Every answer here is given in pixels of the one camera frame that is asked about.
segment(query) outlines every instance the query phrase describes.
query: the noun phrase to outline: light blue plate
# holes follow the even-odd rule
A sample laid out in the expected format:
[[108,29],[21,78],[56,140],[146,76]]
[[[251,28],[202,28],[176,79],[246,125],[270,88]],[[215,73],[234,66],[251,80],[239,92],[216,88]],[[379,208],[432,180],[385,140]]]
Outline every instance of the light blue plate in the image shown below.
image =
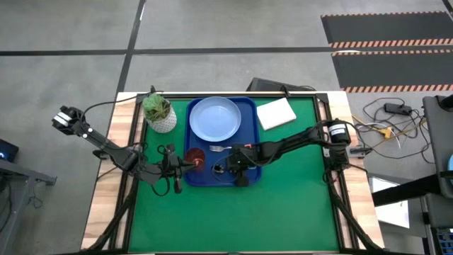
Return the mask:
[[209,97],[198,102],[189,118],[190,128],[201,139],[220,142],[234,135],[241,125],[241,111],[233,101]]

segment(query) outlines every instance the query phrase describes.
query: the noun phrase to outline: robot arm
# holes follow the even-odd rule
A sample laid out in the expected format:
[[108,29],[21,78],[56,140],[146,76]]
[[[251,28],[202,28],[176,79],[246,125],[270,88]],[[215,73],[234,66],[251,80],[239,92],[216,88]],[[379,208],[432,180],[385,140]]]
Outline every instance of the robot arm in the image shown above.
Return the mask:
[[86,122],[83,112],[74,107],[62,106],[60,112],[52,119],[52,126],[65,135],[76,135],[108,154],[115,166],[129,175],[153,186],[160,178],[174,177],[175,193],[182,191],[183,174],[196,167],[193,163],[183,161],[175,153],[174,144],[161,150],[162,161],[148,164],[143,161],[144,155],[131,147],[119,147]]
[[[328,134],[323,131],[324,127],[328,128]],[[330,141],[325,140],[325,135],[329,136]],[[271,164],[283,154],[307,145],[320,145],[329,151],[328,166],[326,167],[330,170],[340,171],[349,167],[346,147],[350,142],[345,122],[338,119],[325,120],[277,142],[235,144],[226,159],[226,166],[237,175],[236,186],[248,186],[248,179],[245,174],[248,168]]]

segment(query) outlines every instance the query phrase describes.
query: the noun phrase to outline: white pot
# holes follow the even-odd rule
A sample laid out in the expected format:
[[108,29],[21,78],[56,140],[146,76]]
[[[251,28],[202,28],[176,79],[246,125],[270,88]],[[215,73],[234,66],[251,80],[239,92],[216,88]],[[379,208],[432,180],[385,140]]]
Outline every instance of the white pot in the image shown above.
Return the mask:
[[163,119],[152,122],[148,120],[148,125],[156,132],[167,133],[172,131],[176,126],[176,114],[173,106],[170,105],[170,113]]

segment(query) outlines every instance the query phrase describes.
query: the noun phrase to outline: floor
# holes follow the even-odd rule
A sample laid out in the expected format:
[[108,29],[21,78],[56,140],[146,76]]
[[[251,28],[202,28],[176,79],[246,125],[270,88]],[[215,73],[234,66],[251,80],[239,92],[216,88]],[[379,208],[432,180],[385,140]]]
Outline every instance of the floor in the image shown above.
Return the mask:
[[[139,5],[139,0],[0,1],[0,52],[121,50],[117,55],[0,57],[0,138],[21,148],[19,164],[58,176],[56,186],[36,188],[45,203],[40,209],[28,207],[15,247],[19,254],[58,254],[80,247],[99,161],[90,144],[51,127],[61,105],[85,109],[114,99],[117,88],[148,91],[150,85],[165,91],[243,91],[253,77],[339,90],[325,52],[134,55],[129,66],[130,55],[124,56],[128,47],[326,47],[322,14],[446,11],[442,0],[148,0],[142,13]],[[134,20],[137,37],[131,37]],[[436,94],[448,93],[348,98],[353,114],[369,120],[362,107],[376,98],[397,96],[419,108],[424,96]],[[105,134],[111,111],[112,106],[95,108],[88,121]],[[373,134],[364,139],[379,141]],[[423,145],[419,137],[407,140],[401,151],[395,142],[380,145],[380,151],[404,155]],[[431,152],[426,157],[432,158]],[[420,156],[396,160],[370,154],[365,166],[407,179],[434,172]],[[412,237],[394,235],[384,233],[392,251],[413,251]]]

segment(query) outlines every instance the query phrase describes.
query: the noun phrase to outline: fork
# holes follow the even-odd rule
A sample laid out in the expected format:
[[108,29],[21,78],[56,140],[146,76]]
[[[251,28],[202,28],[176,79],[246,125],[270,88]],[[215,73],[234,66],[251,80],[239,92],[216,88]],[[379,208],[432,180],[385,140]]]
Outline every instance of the fork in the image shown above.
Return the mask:
[[210,145],[210,151],[212,151],[212,152],[223,152],[224,149],[231,149],[231,146],[222,147],[222,146]]

